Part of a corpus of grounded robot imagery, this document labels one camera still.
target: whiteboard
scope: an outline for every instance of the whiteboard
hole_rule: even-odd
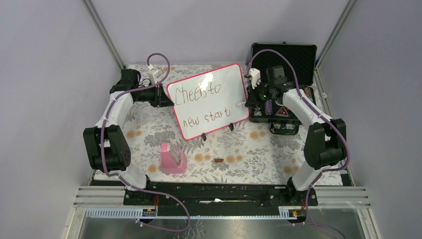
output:
[[[185,140],[249,117],[246,90],[239,64],[223,66],[167,86]]]

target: case lid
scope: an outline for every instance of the case lid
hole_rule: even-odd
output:
[[[281,53],[289,60],[296,71],[299,85],[310,86],[314,81],[315,57],[317,46],[315,45],[290,45],[290,44],[264,44],[253,43],[251,47],[251,58],[260,50],[272,49]],[[267,68],[273,66],[284,67],[284,73],[288,81],[293,81],[293,72],[289,65],[278,55],[272,52],[262,52],[252,62],[252,68],[261,71],[261,81],[267,81]]]

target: whiteboard stand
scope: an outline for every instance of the whiteboard stand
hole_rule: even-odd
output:
[[[228,128],[230,129],[230,131],[233,131],[233,130],[234,130],[234,124],[233,124],[233,123],[230,123],[230,124],[228,125]],[[207,140],[207,135],[206,135],[205,133],[202,133],[202,134],[201,134],[201,137],[202,137],[202,140],[203,140],[204,142]]]

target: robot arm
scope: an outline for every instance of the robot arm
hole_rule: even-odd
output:
[[[308,130],[304,146],[306,162],[289,179],[287,185],[290,198],[303,197],[303,192],[322,170],[336,165],[346,157],[344,144],[322,118],[329,120],[344,138],[346,138],[346,124],[343,120],[332,119],[322,112],[305,96],[303,90],[300,90],[300,95],[292,82],[278,83],[274,80],[272,84],[260,84],[260,72],[253,68],[250,69],[249,76],[251,89],[245,106],[254,107],[257,102],[269,99],[282,100],[283,105],[288,107]]]
[[[154,83],[157,82],[156,78],[159,77],[159,75],[157,76],[157,72],[159,71],[156,69],[150,69],[149,77],[153,78],[152,81]],[[137,70],[124,69],[121,71],[121,79],[110,90],[110,100],[106,109],[110,109],[110,105],[113,102],[114,105],[110,109],[105,124],[104,153],[107,170],[110,173],[118,171],[131,185],[144,188],[146,175],[139,172],[133,164],[130,164],[130,148],[120,126],[123,125],[127,113],[136,101],[149,102],[153,107],[167,107],[173,106],[174,104],[164,93],[161,84],[150,89],[121,95],[125,91],[140,87],[139,82],[140,74]],[[104,172],[104,168],[101,158],[100,132],[106,115],[107,110],[94,127],[84,130],[84,141],[90,166],[94,170],[100,170],[102,172]]]

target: gray wall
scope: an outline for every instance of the gray wall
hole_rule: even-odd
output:
[[[80,0],[0,3],[0,238],[58,238],[118,68]]]
[[[421,237],[421,10],[358,1],[320,69],[384,239]]]
[[[245,63],[254,42],[315,44],[347,0],[94,0],[126,64],[151,52],[175,64]]]

